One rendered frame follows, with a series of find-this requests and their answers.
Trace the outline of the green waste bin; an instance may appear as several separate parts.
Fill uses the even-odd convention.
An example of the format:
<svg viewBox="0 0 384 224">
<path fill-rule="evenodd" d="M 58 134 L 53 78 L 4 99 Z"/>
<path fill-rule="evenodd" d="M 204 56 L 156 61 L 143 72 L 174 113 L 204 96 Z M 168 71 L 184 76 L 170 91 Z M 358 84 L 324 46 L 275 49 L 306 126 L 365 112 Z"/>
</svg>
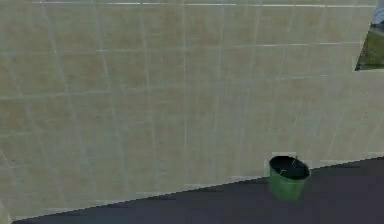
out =
<svg viewBox="0 0 384 224">
<path fill-rule="evenodd" d="M 272 195 L 279 200 L 298 200 L 311 171 L 297 157 L 274 156 L 269 160 L 268 183 Z"/>
</svg>

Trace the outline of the window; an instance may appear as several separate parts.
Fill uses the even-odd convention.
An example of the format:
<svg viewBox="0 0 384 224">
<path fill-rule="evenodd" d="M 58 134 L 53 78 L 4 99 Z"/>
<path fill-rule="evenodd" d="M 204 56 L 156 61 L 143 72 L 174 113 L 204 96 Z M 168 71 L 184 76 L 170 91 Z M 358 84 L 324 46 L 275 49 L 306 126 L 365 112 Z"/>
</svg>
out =
<svg viewBox="0 0 384 224">
<path fill-rule="evenodd" d="M 377 0 L 355 70 L 384 70 L 384 0 Z"/>
</svg>

